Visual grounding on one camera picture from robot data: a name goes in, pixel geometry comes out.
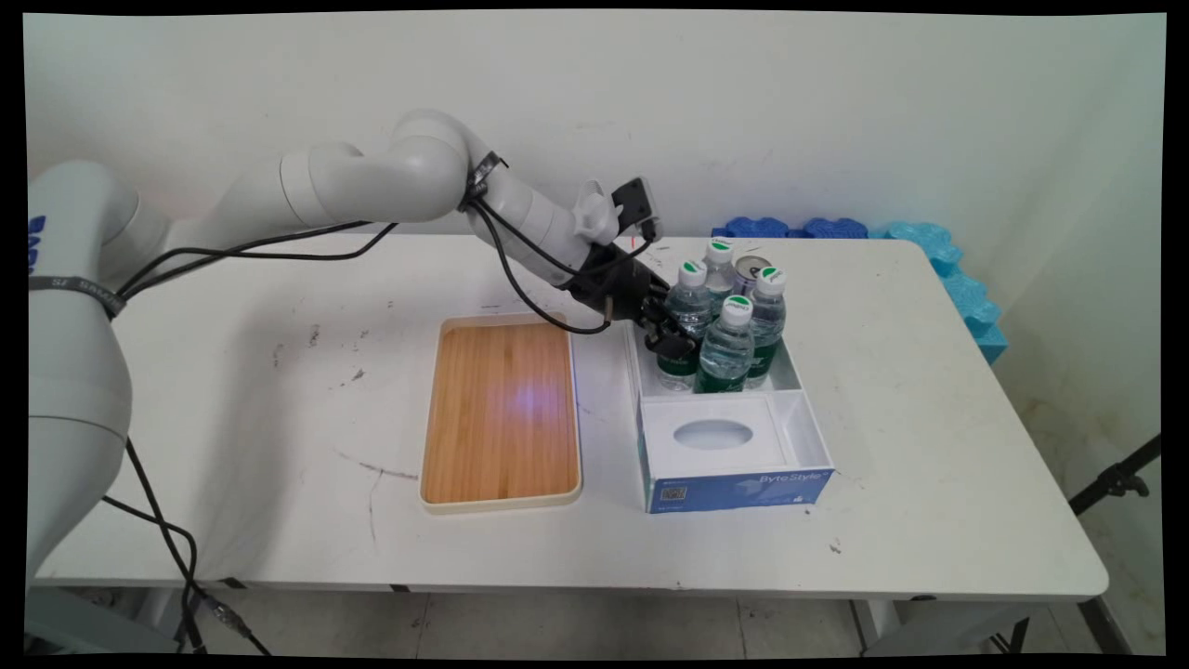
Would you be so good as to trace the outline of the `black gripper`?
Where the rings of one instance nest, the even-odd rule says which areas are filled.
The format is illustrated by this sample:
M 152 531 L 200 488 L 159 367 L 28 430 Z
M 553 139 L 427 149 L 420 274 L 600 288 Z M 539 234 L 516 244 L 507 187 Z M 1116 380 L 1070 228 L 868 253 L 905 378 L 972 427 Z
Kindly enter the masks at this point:
M 615 244 L 591 247 L 581 271 L 562 284 L 562 291 L 608 321 L 641 323 L 644 348 L 654 355 L 668 360 L 697 356 L 700 340 L 681 326 L 681 313 L 669 301 L 669 284 L 640 259 L 650 246 L 643 242 L 633 253 Z

